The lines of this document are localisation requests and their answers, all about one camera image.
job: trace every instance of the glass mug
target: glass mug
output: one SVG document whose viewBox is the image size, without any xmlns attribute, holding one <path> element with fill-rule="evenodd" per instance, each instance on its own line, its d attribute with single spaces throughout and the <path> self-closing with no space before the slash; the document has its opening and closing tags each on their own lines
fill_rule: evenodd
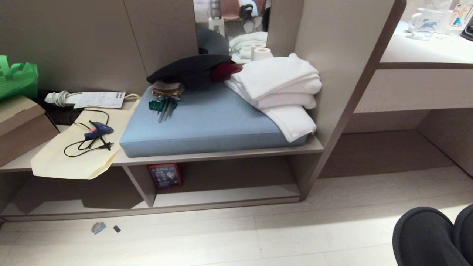
<svg viewBox="0 0 473 266">
<path fill-rule="evenodd" d="M 417 9 L 418 13 L 411 17 L 410 30 L 412 38 L 416 40 L 429 40 L 435 33 L 440 23 L 442 12 L 432 9 Z"/>
</svg>

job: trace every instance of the blue cushion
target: blue cushion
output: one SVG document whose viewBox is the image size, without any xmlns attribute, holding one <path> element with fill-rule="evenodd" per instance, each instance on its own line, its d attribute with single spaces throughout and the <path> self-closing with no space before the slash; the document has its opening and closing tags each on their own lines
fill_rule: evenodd
<svg viewBox="0 0 473 266">
<path fill-rule="evenodd" d="M 128 157 L 239 151 L 299 146 L 289 143 L 276 124 L 223 83 L 186 90 L 172 117 L 158 123 L 148 89 L 123 133 L 120 145 Z"/>
</svg>

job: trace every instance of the black slipper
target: black slipper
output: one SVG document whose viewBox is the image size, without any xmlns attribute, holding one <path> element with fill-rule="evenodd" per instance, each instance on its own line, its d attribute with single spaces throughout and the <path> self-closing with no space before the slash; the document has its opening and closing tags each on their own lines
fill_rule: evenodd
<svg viewBox="0 0 473 266">
<path fill-rule="evenodd" d="M 393 234 L 399 266 L 469 266 L 452 242 L 452 222 L 439 210 L 419 207 L 404 214 Z"/>
<path fill-rule="evenodd" d="M 456 217 L 452 239 L 469 265 L 473 265 L 473 204 Z"/>
</svg>

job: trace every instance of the white cloth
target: white cloth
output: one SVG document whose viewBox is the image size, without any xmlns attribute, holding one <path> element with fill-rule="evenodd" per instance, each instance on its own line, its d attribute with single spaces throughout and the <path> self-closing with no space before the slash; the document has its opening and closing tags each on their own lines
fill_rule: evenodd
<svg viewBox="0 0 473 266">
<path fill-rule="evenodd" d="M 238 0 L 238 2 L 240 3 L 240 6 L 252 5 L 253 10 L 251 11 L 251 16 L 256 17 L 258 15 L 258 7 L 253 0 Z"/>
<path fill-rule="evenodd" d="M 309 62 L 292 53 L 247 63 L 225 84 L 267 115 L 286 140 L 293 142 L 317 129 L 302 106 L 316 106 L 313 94 L 322 87 L 318 74 Z"/>
<path fill-rule="evenodd" d="M 247 46 L 248 44 L 250 45 L 250 48 L 252 44 L 266 44 L 267 39 L 268 39 L 267 32 L 253 32 L 253 33 L 243 34 L 231 39 L 228 42 L 228 45 L 230 46 L 230 48 L 234 50 L 239 50 L 243 46 Z"/>
<path fill-rule="evenodd" d="M 317 69 L 295 53 L 289 57 L 273 57 L 252 61 L 231 79 L 240 83 L 241 91 L 252 101 L 271 93 L 317 93 L 322 84 Z"/>
<path fill-rule="evenodd" d="M 258 101 L 248 99 L 242 92 L 241 88 L 233 81 L 226 80 L 225 85 L 232 91 L 237 93 L 241 98 L 256 108 L 269 108 L 283 105 L 301 105 L 305 109 L 313 109 L 317 106 L 314 95 L 307 93 L 275 93 L 267 95 Z"/>
<path fill-rule="evenodd" d="M 293 142 L 317 129 L 314 121 L 302 106 L 276 106 L 260 110 L 281 129 L 288 142 Z"/>
<path fill-rule="evenodd" d="M 241 59 L 238 53 L 232 54 L 232 61 L 237 64 L 246 64 L 246 63 L 251 62 L 250 59 Z"/>
<path fill-rule="evenodd" d="M 240 59 L 251 59 L 251 50 L 248 51 L 242 51 L 238 53 Z"/>
</svg>

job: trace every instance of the dark red cloth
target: dark red cloth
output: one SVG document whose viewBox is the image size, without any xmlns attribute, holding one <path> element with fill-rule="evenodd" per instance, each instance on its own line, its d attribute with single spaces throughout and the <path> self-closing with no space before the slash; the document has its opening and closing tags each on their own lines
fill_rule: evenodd
<svg viewBox="0 0 473 266">
<path fill-rule="evenodd" d="M 224 80 L 229 80 L 230 75 L 238 73 L 241 71 L 241 68 L 232 63 L 222 63 L 215 67 L 215 69 L 210 74 L 210 79 L 213 82 L 220 82 Z"/>
</svg>

